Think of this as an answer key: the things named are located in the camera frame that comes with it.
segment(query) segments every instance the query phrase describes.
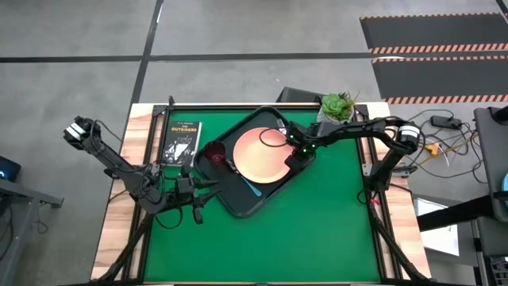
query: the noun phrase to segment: book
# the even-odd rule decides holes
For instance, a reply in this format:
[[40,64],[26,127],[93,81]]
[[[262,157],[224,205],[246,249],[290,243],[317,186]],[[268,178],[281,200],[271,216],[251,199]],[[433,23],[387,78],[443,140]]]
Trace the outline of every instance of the book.
[[168,166],[194,164],[194,155],[198,151],[201,122],[169,122],[166,141],[164,142],[164,159]]

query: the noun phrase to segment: black stripe on floor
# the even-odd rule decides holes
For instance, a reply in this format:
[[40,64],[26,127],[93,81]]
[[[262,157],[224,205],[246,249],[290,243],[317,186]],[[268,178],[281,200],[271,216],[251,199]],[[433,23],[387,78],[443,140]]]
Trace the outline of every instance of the black stripe on floor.
[[390,104],[508,101],[508,56],[374,59]]
[[369,51],[464,52],[508,49],[499,13],[361,17]]

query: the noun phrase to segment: desk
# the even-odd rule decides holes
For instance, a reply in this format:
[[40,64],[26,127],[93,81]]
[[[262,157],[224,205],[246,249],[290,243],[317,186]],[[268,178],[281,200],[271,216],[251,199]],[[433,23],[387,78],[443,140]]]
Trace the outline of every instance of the desk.
[[[263,105],[262,103],[257,104],[244,104],[242,106],[256,106]],[[274,103],[266,103],[264,105],[276,105]],[[292,106],[309,106],[309,104],[295,104]],[[178,106],[193,106],[192,108],[198,108],[199,104],[184,104]],[[368,103],[368,112],[371,118],[387,116],[389,111],[387,104],[383,102]],[[131,164],[143,164],[143,158],[145,153],[145,146],[148,141],[148,129],[151,124],[153,104],[135,104],[129,115],[129,123],[125,132],[124,144],[122,146],[121,155],[128,160]],[[155,127],[155,137],[152,142],[152,160],[156,158],[156,150],[159,145],[160,131],[162,129],[162,120],[158,120]],[[370,160],[370,153],[368,147],[363,144],[365,159]],[[380,141],[375,141],[375,148],[379,158],[386,153],[387,148]],[[393,179],[393,183],[407,186],[407,182],[403,179]],[[123,190],[123,184],[115,181],[112,187],[111,195],[115,195]],[[429,266],[425,257],[425,251],[419,234],[419,229],[411,201],[410,194],[406,191],[399,190],[397,188],[391,188],[386,193],[387,205],[391,217],[391,222],[394,229],[394,235],[401,246],[404,253],[417,267],[417,269],[424,275],[430,276]],[[134,203],[128,195],[124,194],[117,197],[106,211],[104,226],[100,242],[98,245],[98,252],[96,254],[95,263],[92,271],[91,278],[98,278],[101,276],[114,261],[117,255],[121,252],[121,249],[125,246],[128,237],[129,230],[131,227],[132,213],[134,210]],[[140,260],[140,248],[141,243],[138,245],[137,250],[134,253],[134,259],[131,266],[131,276],[138,274],[138,265]],[[393,269],[391,268],[391,255],[387,251],[385,246],[382,246],[383,250],[383,261],[384,270],[387,276],[393,276]]]

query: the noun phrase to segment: pink plate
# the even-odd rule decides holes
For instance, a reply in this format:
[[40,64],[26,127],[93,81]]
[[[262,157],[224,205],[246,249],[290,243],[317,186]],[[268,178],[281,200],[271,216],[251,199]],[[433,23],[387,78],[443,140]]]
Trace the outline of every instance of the pink plate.
[[[260,133],[266,127],[251,129],[238,139],[233,150],[233,160],[242,176],[252,182],[268,184],[282,179],[289,167],[284,161],[293,152],[293,147],[269,147],[260,141]],[[263,133],[263,142],[269,145],[281,145],[286,136],[276,129]]]

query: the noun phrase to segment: gray floor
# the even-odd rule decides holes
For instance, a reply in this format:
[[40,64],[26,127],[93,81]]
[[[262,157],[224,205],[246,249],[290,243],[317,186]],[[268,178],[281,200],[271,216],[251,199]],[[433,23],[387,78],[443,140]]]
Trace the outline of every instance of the gray floor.
[[[0,56],[141,55],[155,2],[0,0]],[[164,3],[152,54],[366,52],[360,16],[498,11],[495,0],[174,0]],[[62,130],[80,114],[121,134],[138,67],[0,64],[0,153],[23,165],[20,183],[65,197],[61,210],[41,210],[49,232],[33,231],[16,285],[78,283],[90,276],[111,181],[92,157],[65,143]],[[380,100],[369,60],[281,60],[150,63],[140,101],[166,102],[174,95],[179,102],[266,102],[284,86],[348,90],[359,93],[360,101]],[[432,107],[471,120],[475,107],[488,105]],[[430,107],[391,110],[408,118]],[[118,147],[113,138],[106,140]],[[474,163],[470,153],[450,168],[442,159],[425,166],[453,174]],[[438,180],[423,171],[411,176],[410,186],[456,200],[486,191],[471,175]],[[449,281],[439,267],[431,268]]]

